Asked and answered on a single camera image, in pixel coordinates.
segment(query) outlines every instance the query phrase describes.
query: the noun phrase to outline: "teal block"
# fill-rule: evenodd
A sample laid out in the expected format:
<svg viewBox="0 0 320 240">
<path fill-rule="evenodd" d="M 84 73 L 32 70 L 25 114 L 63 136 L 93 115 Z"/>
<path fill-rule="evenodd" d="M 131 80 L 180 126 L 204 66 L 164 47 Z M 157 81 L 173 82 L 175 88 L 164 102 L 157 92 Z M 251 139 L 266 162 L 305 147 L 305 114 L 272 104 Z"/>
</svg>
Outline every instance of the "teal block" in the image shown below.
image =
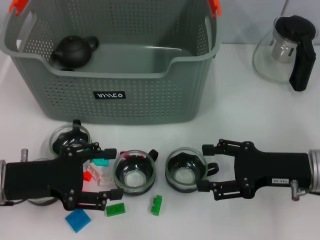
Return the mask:
<svg viewBox="0 0 320 240">
<path fill-rule="evenodd" d="M 92 162 L 100 167 L 109 167 L 109 160 L 103 158 L 93 159 Z"/>
</svg>

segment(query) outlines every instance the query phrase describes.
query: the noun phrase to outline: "orange basket clip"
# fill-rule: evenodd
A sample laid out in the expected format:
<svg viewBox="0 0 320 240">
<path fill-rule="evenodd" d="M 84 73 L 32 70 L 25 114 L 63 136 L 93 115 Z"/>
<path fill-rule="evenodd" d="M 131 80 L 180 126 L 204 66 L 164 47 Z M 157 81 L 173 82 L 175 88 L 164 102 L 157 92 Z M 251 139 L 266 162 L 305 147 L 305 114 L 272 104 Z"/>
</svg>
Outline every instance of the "orange basket clip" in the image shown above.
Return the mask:
<svg viewBox="0 0 320 240">
<path fill-rule="evenodd" d="M 209 3 L 211 7 L 212 17 L 216 18 L 216 11 L 218 13 L 218 16 L 220 17 L 222 14 L 222 11 L 221 11 L 219 0 L 209 0 Z"/>
<path fill-rule="evenodd" d="M 9 13 L 11 13 L 14 7 L 16 7 L 18 10 L 15 12 L 15 14 L 19 16 L 19 14 L 25 9 L 28 2 L 29 0 L 13 0 L 9 7 Z"/>
</svg>

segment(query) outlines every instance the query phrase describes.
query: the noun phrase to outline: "teapot lid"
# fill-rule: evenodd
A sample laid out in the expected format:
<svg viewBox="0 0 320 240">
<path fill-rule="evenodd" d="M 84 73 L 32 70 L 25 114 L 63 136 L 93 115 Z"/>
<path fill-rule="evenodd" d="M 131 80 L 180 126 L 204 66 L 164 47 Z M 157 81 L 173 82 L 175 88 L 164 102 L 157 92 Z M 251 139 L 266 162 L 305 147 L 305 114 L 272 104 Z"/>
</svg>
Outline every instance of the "teapot lid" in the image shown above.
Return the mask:
<svg viewBox="0 0 320 240">
<path fill-rule="evenodd" d="M 297 43 L 302 36 L 308 36 L 313 40 L 317 34 L 316 27 L 309 20 L 297 15 L 279 17 L 274 23 L 274 28 L 283 38 Z"/>
<path fill-rule="evenodd" d="M 79 36 L 67 36 L 61 41 L 59 48 L 62 51 L 73 52 L 83 48 L 84 42 Z"/>
</svg>

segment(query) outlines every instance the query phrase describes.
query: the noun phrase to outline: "robotic hand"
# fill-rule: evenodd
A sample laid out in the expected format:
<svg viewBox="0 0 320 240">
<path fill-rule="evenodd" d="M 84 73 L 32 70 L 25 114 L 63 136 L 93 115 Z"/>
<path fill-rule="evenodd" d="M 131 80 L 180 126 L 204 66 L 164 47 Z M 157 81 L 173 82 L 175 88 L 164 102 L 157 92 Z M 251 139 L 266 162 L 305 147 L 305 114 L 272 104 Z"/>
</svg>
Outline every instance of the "robotic hand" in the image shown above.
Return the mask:
<svg viewBox="0 0 320 240">
<path fill-rule="evenodd" d="M 114 159 L 116 149 L 101 150 L 99 143 L 67 146 L 59 157 L 28 162 L 28 151 L 22 151 L 21 162 L 0 160 L 0 205 L 13 206 L 15 200 L 58 198 L 64 209 L 106 209 L 107 199 L 120 200 L 122 189 L 82 192 L 83 164 L 91 159 Z"/>
<path fill-rule="evenodd" d="M 291 187 L 292 200 L 299 201 L 307 193 L 320 193 L 320 150 L 307 153 L 270 153 L 255 148 L 252 142 L 220 139 L 217 146 L 203 145 L 204 156 L 234 157 L 235 180 L 197 182 L 199 192 L 213 191 L 216 201 L 252 199 L 259 188 Z"/>
</svg>

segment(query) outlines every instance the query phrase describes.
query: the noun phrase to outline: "white sticker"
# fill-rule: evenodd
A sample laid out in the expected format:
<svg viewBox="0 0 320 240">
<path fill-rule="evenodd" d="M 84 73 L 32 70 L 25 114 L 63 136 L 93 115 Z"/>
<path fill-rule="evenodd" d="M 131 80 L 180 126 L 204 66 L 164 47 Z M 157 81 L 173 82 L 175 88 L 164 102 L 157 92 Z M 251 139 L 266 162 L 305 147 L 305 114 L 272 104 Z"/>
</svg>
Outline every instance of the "white sticker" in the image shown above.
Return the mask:
<svg viewBox="0 0 320 240">
<path fill-rule="evenodd" d="M 286 178 L 272 178 L 273 184 L 289 184 L 289 179 Z"/>
</svg>

